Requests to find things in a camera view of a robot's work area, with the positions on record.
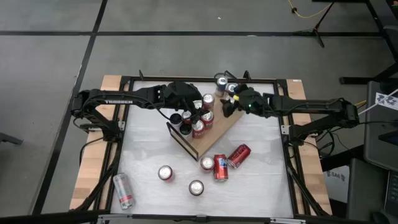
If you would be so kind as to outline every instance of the wooden board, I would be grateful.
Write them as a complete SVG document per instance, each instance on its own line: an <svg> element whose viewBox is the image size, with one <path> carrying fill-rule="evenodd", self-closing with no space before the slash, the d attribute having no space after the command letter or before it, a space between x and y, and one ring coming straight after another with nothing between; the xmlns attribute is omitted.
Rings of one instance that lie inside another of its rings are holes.
<svg viewBox="0 0 398 224"><path fill-rule="evenodd" d="M101 89L118 90L120 80L120 75L105 75ZM301 80L287 80L287 85L289 89L289 96L291 98L302 100L305 99L304 88ZM111 119L113 116L114 106L101 105L97 107L97 110L102 113L106 118ZM119 114L120 119L123 110L124 107L122 106L120 109L121 112ZM309 114L293 114L293 119L295 124L306 124L311 122ZM91 141L101 136L101 132L90 133L88 135L87 141ZM312 138L307 138L306 141L315 144L315 141ZM79 174L76 180L75 190L73 193L70 208L76 208L77 206L79 206L90 194L94 186L98 183L100 178L101 166L104 159L105 148L106 142L103 141L93 143L92 145L86 147L81 162ZM322 206L322 208L326 212L331 214L328 194L326 191L325 181L323 180L323 173L317 149L310 145L304 145L299 147L299 151L306 186L308 187L311 194L314 196L315 200L317 200L317 202ZM297 187L295 188L295 191L299 213L303 214L301 193ZM103 190L103 196L101 198L101 203L99 206L100 208L104 208L104 202L106 200L107 193L108 185L106 185Z"/></svg>
<svg viewBox="0 0 398 224"><path fill-rule="evenodd" d="M200 139L193 139L190 142L190 145L197 151L198 153L198 158L200 158L202 155L204 155L207 150L210 149L212 145L214 145L217 140L219 140L222 135L230 128L232 125L238 121L240 117L243 115L243 111L238 111L236 110L229 118L225 118L223 114L223 104L220 101L220 97L215 96L215 104L213 108L213 113L214 113L214 121L213 121L213 127L208 130L205 135L200 138ZM185 148L187 148L190 151L189 146L187 146L184 141L174 132L172 132L172 135L175 137L175 139L182 144Z"/></svg>

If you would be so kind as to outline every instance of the blue logo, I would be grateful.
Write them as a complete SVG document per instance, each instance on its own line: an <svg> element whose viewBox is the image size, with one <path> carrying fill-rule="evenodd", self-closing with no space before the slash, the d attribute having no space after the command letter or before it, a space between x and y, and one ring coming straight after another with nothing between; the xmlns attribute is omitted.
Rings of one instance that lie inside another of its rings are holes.
<svg viewBox="0 0 398 224"><path fill-rule="evenodd" d="M218 158L218 163L220 163L221 167L226 167L226 159Z"/></svg>

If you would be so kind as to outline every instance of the can lid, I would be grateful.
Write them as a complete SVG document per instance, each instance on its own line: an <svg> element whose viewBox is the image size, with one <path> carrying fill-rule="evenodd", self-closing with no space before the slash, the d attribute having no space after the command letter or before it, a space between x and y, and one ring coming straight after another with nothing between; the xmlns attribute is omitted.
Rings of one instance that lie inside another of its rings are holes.
<svg viewBox="0 0 398 224"><path fill-rule="evenodd" d="M202 108L202 104L201 104L201 100L195 100L194 102L193 102L193 104L195 105L195 109L197 109L197 110L199 110L199 109L201 109Z"/></svg>
<svg viewBox="0 0 398 224"><path fill-rule="evenodd" d="M159 171L157 172L157 175L159 176L160 179L165 180L171 177L172 173L173 173L172 168L164 165L160 167Z"/></svg>
<svg viewBox="0 0 398 224"><path fill-rule="evenodd" d="M237 84L229 84L228 87L227 87L227 91L230 92L230 93L234 93L235 92L234 91L235 87L237 87Z"/></svg>
<svg viewBox="0 0 398 224"><path fill-rule="evenodd" d="M200 161L201 165L205 169L211 169L214 167L214 159L211 156L205 156Z"/></svg>
<svg viewBox="0 0 398 224"><path fill-rule="evenodd" d="M178 114L178 113L174 113L174 114L172 114L172 115L170 116L170 122L171 122L172 124L179 124L179 123L181 123L181 121L182 121L182 117L181 117L181 115Z"/></svg>
<svg viewBox="0 0 398 224"><path fill-rule="evenodd" d="M205 121L211 121L214 117L213 112L209 111L208 113L201 116Z"/></svg>
<svg viewBox="0 0 398 224"><path fill-rule="evenodd" d="M203 121L198 121L196 124L192 124L192 129L194 131L201 131L205 127L205 124L203 124Z"/></svg>
<svg viewBox="0 0 398 224"><path fill-rule="evenodd" d="M212 103L212 102L214 102L214 96L213 95L211 95L211 94L204 94L203 95L203 101L205 102L205 103Z"/></svg>
<svg viewBox="0 0 398 224"><path fill-rule="evenodd" d="M191 134L191 132L192 132L192 127L191 127L191 125L190 125L190 124L183 124L183 125L181 125L181 126L180 126L180 132L181 132L181 134L183 134L183 135Z"/></svg>
<svg viewBox="0 0 398 224"><path fill-rule="evenodd" d="M189 117L191 117L191 112L189 112L189 111L184 111L184 112L182 113L182 119L187 119L187 118L189 118Z"/></svg>
<svg viewBox="0 0 398 224"><path fill-rule="evenodd" d="M226 85L228 80L225 77L221 77L217 79L217 85Z"/></svg>
<svg viewBox="0 0 398 224"><path fill-rule="evenodd" d="M189 192L191 194L198 196L203 193L205 186L200 180L194 180L189 184Z"/></svg>

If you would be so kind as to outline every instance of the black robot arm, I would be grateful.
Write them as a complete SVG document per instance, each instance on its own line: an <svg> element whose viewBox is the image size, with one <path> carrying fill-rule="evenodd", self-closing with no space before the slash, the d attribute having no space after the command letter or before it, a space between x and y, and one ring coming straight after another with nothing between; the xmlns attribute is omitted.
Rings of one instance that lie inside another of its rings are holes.
<svg viewBox="0 0 398 224"><path fill-rule="evenodd" d="M188 110L193 114L192 120L200 118L200 111L195 109L193 102L202 100L198 89L192 84L172 82L141 88L137 91L104 91L84 90L74 97L71 113L76 118L86 118L91 126L102 130L104 141L117 142L121 138L121 130L117 121L110 121L96 110L99 105L136 105L143 109L159 110L168 108Z"/></svg>
<svg viewBox="0 0 398 224"><path fill-rule="evenodd" d="M254 91L246 85L238 85L234 89L233 102L221 100L225 117L234 110L244 110L268 118L270 116L287 116L292 113L328 114L328 116L308 124L283 126L282 133L289 136L289 143L301 146L309 134L334 128L353 128L358 125L359 118L355 105L338 98L334 100L294 100L288 96Z"/></svg>

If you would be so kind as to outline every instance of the soda can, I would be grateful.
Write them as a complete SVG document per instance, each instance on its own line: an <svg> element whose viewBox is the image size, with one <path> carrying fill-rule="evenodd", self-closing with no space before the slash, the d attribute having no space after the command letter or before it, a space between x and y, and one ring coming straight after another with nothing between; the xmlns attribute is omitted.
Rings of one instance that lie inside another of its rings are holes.
<svg viewBox="0 0 398 224"><path fill-rule="evenodd" d="M205 124L205 130L210 130L213 127L213 121L214 121L213 112L209 111L208 113L202 115L200 117L200 120L203 121L203 124Z"/></svg>
<svg viewBox="0 0 398 224"><path fill-rule="evenodd" d="M184 122L185 124L190 124L191 123L191 119L189 119L189 117L191 117L191 112L189 111L184 111L181 114L182 117L182 122Z"/></svg>
<svg viewBox="0 0 398 224"><path fill-rule="evenodd" d="M199 109L201 109L202 108L202 104L201 104L201 100L195 100L194 102L193 102L193 104L195 105L195 109L196 110L199 110Z"/></svg>
<svg viewBox="0 0 398 224"><path fill-rule="evenodd" d="M201 138L205 134L205 124L203 121L198 121L196 124L192 124L192 137Z"/></svg>
<svg viewBox="0 0 398 224"><path fill-rule="evenodd" d="M207 94L204 94L204 95L203 95L203 102L204 102L204 104L205 104L205 105L203 105L203 108L204 108L205 110L213 111L214 102L215 102L214 96L213 96L213 95L208 94L208 93L207 93Z"/></svg>
<svg viewBox="0 0 398 224"><path fill-rule="evenodd" d="M178 113L174 113L170 116L170 123L172 124L172 126L174 128L176 128L178 130L178 128L181 126L182 124L182 117L180 114Z"/></svg>
<svg viewBox="0 0 398 224"><path fill-rule="evenodd" d="M228 167L224 154L214 155L214 179L222 182L228 180Z"/></svg>
<svg viewBox="0 0 398 224"><path fill-rule="evenodd" d="M171 167L164 165L159 168L157 175L161 180L170 182L173 179L173 170Z"/></svg>
<svg viewBox="0 0 398 224"><path fill-rule="evenodd" d="M228 157L228 165L232 168L238 168L242 162L250 155L251 149L242 144Z"/></svg>
<svg viewBox="0 0 398 224"><path fill-rule="evenodd" d="M191 124L182 124L180 126L180 133L188 142L192 141L192 126Z"/></svg>
<svg viewBox="0 0 398 224"><path fill-rule="evenodd" d="M126 174L120 173L113 177L113 184L116 194L119 198L120 207L126 210L134 205L134 200L129 185L129 179Z"/></svg>
<svg viewBox="0 0 398 224"><path fill-rule="evenodd" d="M205 172L211 172L214 169L214 159L211 156L203 156L200 160L200 167Z"/></svg>
<svg viewBox="0 0 398 224"><path fill-rule="evenodd" d="M228 84L228 86L226 87L226 92L229 95L234 95L235 94L235 91L234 91L235 87L237 87L237 84L235 84L235 83Z"/></svg>
<svg viewBox="0 0 398 224"><path fill-rule="evenodd" d="M228 84L228 79L225 77L220 77L217 79L216 82L216 96L218 97L223 97L225 90L226 90L226 85Z"/></svg>
<svg viewBox="0 0 398 224"><path fill-rule="evenodd" d="M194 180L189 184L189 192L194 196L199 196L205 190L205 186L200 180Z"/></svg>

